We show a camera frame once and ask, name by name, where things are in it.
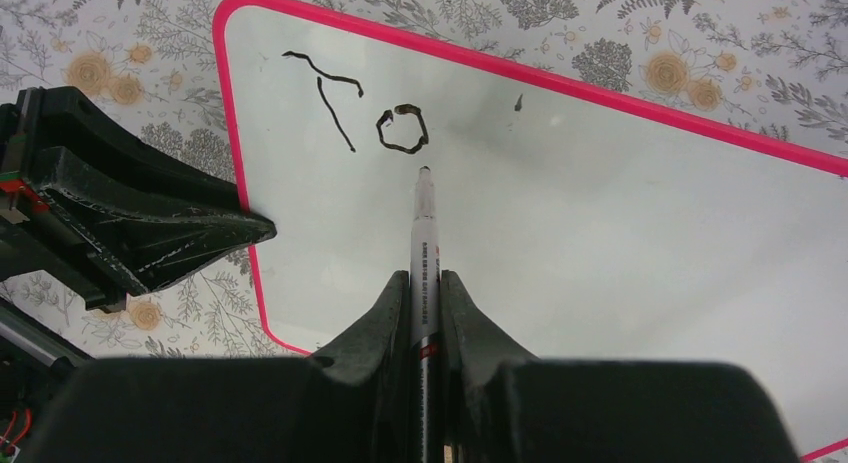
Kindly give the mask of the black cap marker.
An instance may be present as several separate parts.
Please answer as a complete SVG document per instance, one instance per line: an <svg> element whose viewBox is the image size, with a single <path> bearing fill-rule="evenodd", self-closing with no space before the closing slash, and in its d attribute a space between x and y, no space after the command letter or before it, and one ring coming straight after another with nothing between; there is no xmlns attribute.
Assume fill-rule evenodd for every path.
<svg viewBox="0 0 848 463"><path fill-rule="evenodd" d="M413 462L444 460L438 415L440 277L435 187L430 168L423 166L414 191L410 253Z"/></svg>

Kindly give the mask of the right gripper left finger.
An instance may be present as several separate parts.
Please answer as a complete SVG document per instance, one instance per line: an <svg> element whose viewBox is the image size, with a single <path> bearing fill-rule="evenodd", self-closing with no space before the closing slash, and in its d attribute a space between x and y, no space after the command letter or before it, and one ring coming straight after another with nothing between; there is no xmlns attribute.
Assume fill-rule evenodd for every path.
<svg viewBox="0 0 848 463"><path fill-rule="evenodd" d="M409 276L308 357L106 358L76 369L30 462L403 462Z"/></svg>

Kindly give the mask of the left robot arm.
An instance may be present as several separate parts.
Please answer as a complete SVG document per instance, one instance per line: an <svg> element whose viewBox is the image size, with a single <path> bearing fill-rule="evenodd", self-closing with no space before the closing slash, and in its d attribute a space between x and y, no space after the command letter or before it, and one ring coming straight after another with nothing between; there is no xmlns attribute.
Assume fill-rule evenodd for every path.
<svg viewBox="0 0 848 463"><path fill-rule="evenodd" d="M145 144L72 86L1 107L1 276L42 271L88 310L168 289L275 237L236 186ZM223 361L95 362L1 302L1 450L22 462L256 462Z"/></svg>

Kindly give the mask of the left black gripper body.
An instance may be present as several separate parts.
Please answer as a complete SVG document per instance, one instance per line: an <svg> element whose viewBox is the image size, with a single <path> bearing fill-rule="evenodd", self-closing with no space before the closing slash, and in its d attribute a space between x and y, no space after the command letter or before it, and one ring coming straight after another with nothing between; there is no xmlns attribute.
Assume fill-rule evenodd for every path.
<svg viewBox="0 0 848 463"><path fill-rule="evenodd" d="M87 310L121 311L126 292L87 260L90 244L27 179L46 93L30 87L1 105L1 278L44 271L79 295Z"/></svg>

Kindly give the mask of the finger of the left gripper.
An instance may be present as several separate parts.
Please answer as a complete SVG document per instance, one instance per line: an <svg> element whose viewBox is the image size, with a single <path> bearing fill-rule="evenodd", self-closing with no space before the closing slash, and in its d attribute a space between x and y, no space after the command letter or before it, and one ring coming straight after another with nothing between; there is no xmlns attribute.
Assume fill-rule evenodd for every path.
<svg viewBox="0 0 848 463"><path fill-rule="evenodd" d="M235 184L155 149L99 169L47 148L25 182L48 209L19 226L21 270L43 270L83 298L161 291L277 234L241 207Z"/></svg>
<svg viewBox="0 0 848 463"><path fill-rule="evenodd" d="M65 149L107 177L144 193L237 210L235 184L203 173L154 147L97 108L80 90L33 91L33 155Z"/></svg>

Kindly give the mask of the pink framed whiteboard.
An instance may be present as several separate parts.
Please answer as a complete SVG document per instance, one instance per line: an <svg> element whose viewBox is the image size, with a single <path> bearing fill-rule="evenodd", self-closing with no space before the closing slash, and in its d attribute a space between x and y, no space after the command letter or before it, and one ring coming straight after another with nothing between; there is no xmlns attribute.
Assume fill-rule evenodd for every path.
<svg viewBox="0 0 848 463"><path fill-rule="evenodd" d="M410 262L540 356L734 363L800 453L847 456L847 162L297 0L213 36L262 326L309 353Z"/></svg>

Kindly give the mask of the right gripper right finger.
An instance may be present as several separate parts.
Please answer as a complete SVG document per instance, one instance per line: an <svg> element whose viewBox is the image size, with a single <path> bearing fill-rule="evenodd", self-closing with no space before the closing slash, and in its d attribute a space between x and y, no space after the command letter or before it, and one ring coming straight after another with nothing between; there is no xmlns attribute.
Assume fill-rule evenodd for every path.
<svg viewBox="0 0 848 463"><path fill-rule="evenodd" d="M440 282L446 439L459 462L795 462L775 404L721 362L540 358Z"/></svg>

